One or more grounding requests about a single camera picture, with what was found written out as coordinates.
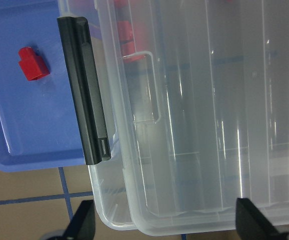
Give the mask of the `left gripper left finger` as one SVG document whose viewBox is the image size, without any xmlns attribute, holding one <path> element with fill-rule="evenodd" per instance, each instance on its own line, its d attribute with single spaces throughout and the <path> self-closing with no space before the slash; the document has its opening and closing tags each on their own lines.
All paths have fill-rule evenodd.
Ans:
<svg viewBox="0 0 289 240">
<path fill-rule="evenodd" d="M 64 240 L 93 240 L 96 233 L 95 205 L 83 200 L 64 231 Z"/>
</svg>

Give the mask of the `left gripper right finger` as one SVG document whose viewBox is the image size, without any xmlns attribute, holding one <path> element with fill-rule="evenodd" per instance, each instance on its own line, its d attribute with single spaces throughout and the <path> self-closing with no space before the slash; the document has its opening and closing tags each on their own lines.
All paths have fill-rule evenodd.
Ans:
<svg viewBox="0 0 289 240">
<path fill-rule="evenodd" d="M 235 228 L 241 240 L 285 239 L 249 198 L 236 199 Z"/>
</svg>

